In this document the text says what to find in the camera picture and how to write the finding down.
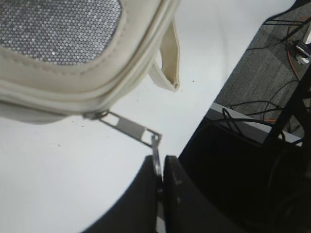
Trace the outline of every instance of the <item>silver glitter fabric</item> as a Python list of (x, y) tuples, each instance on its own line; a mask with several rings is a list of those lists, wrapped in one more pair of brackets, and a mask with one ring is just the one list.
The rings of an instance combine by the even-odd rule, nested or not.
[(119, 0), (0, 0), (0, 46), (56, 65), (91, 62), (109, 45)]

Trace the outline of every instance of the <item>cream handbag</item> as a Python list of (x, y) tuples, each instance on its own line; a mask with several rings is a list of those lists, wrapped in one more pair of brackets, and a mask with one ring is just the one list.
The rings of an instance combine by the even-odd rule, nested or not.
[[(179, 0), (0, 1), (0, 116), (94, 118), (149, 73), (179, 87)], [(162, 68), (155, 62), (160, 49)]]

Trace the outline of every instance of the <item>cream leather strap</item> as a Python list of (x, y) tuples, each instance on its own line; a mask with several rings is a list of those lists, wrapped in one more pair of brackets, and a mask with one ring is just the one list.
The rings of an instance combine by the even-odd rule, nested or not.
[(154, 61), (149, 76), (157, 86), (175, 92), (179, 88), (179, 43), (174, 20), (163, 36), (160, 52), (162, 69)]

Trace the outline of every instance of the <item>wire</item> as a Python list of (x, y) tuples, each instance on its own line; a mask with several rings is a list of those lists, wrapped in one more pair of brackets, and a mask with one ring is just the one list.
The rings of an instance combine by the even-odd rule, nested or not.
[[(223, 116), (224, 116), (224, 119), (227, 120), (227, 115), (226, 115), (226, 113), (228, 113), (228, 111), (227, 111), (225, 108), (223, 108)], [(231, 125), (229, 124), (228, 121), (227, 121), (227, 126), (229, 127), (229, 129), (230, 129), (231, 131), (233, 131), (233, 128), (231, 127)]]
[(263, 23), (263, 25), (300, 26), (301, 24), (293, 24), (293, 23)]
[(275, 119), (267, 119), (267, 120), (265, 120), (265, 121), (267, 121), (267, 122), (276, 122)]
[[(223, 116), (224, 116), (224, 119), (227, 119), (227, 116), (229, 117), (229, 119), (233, 119), (233, 117), (230, 115), (230, 113), (229, 113), (225, 108), (223, 108)], [(239, 129), (239, 127), (237, 126), (237, 124), (236, 124), (234, 121), (233, 121), (232, 123), (233, 123), (234, 127), (237, 129), (237, 131), (239, 132), (239, 134), (242, 135), (242, 136), (244, 136), (244, 135), (242, 134), (242, 131), (241, 131), (241, 130)], [(232, 129), (231, 125), (229, 124), (229, 122), (227, 122), (227, 125), (228, 125), (229, 129), (230, 129), (231, 131), (233, 131), (233, 129)]]
[[(203, 130), (205, 130), (206, 128), (208, 128), (209, 126), (213, 125), (213, 124), (218, 124), (218, 123), (224, 123), (224, 122), (252, 122), (252, 123), (257, 123), (257, 124), (262, 124), (262, 125), (267, 125), (270, 127), (273, 127), (273, 124), (262, 121), (262, 120), (256, 120), (256, 119), (248, 119), (248, 118), (232, 118), (232, 119), (218, 119), (218, 120), (214, 120), (211, 122), (208, 122), (204, 127), (202, 127), (195, 135), (201, 133)], [(282, 140), (285, 141), (285, 134), (283, 131), (281, 131), (280, 133)]]
[(271, 21), (274, 21), (274, 22), (289, 22), (289, 23), (304, 23), (304, 21), (296, 21), (296, 20), (279, 20), (279, 19), (271, 19), (267, 22), (271, 22)]
[(264, 50), (266, 48), (269, 48), (269, 47), (273, 47), (273, 46), (276, 46), (276, 45), (279, 45), (281, 44), (282, 42), (278, 42), (276, 44), (271, 44), (271, 45), (267, 45), (265, 47), (257, 47), (257, 48), (250, 48), (250, 49), (247, 49), (246, 51), (250, 51), (250, 50)]
[(266, 48), (269, 48), (269, 47), (273, 47), (273, 46), (279, 45), (279, 44), (287, 41), (290, 37), (292, 37), (297, 32), (299, 32), (306, 24), (311, 22), (311, 17), (302, 17), (301, 19), (305, 19), (305, 18), (306, 18), (305, 21), (303, 21), (300, 25), (297, 25), (297, 28), (295, 28), (291, 33), (287, 34), (284, 38), (282, 38), (280, 40), (280, 42), (278, 42), (276, 44), (267, 45), (265, 47), (250, 48), (250, 49), (247, 49), (246, 51), (250, 51), (250, 50), (263, 50), (263, 49), (266, 49)]
[[(289, 82), (285, 83), (279, 90), (277, 90), (274, 95), (270, 98), (269, 102), (271, 102), (273, 100), (273, 98), (283, 89), (285, 88), (288, 84), (293, 83), (293, 82), (297, 82), (297, 80), (290, 80)], [(268, 107), (269, 107), (270, 103), (267, 103), (265, 111), (267, 111)]]
[(280, 106), (278, 106), (275, 103), (272, 103), (270, 101), (267, 101), (267, 100), (255, 100), (255, 101), (247, 101), (247, 102), (242, 102), (242, 103), (235, 103), (235, 104), (231, 104), (229, 107), (233, 110), (232, 106), (240, 106), (240, 105), (249, 104), (249, 103), (261, 103), (261, 102), (262, 103), (269, 103), (276, 108), (280, 108)]
[(272, 109), (268, 109), (266, 111), (261, 111), (261, 112), (256, 112), (256, 113), (249, 113), (249, 114), (245, 114), (246, 116), (253, 116), (253, 115), (259, 115), (259, 114), (263, 114), (263, 113), (269, 113), (269, 112), (274, 112), (274, 111), (281, 111), (284, 108), (272, 108)]
[[(291, 26), (291, 27), (288, 27), (287, 35), (288, 35), (288, 33), (292, 30), (292, 28), (293, 28), (292, 26)], [(288, 41), (288, 39), (287, 39), (287, 42), (286, 42), (287, 60), (288, 60), (288, 62), (290, 63), (290, 66), (291, 66), (291, 68), (292, 68), (292, 71), (293, 71), (294, 74), (295, 74), (295, 77), (296, 77), (297, 81), (299, 82), (299, 81), (300, 81), (300, 78), (299, 78), (299, 75), (298, 75), (298, 73), (297, 73), (297, 71), (296, 71), (294, 65), (293, 65), (293, 61), (292, 61), (292, 58), (291, 58), (291, 56), (290, 56), (290, 52), (289, 52), (289, 50), (288, 50), (288, 47), (289, 47), (289, 41)]]

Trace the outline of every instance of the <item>white surface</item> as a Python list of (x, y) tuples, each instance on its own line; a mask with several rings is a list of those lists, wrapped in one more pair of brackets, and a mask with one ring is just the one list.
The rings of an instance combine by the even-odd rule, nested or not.
[[(145, 79), (112, 111), (163, 133), (179, 155), (261, 23), (294, 0), (183, 0), (176, 15), (181, 88)], [(99, 123), (0, 119), (0, 232), (76, 233), (122, 195), (151, 151)]]

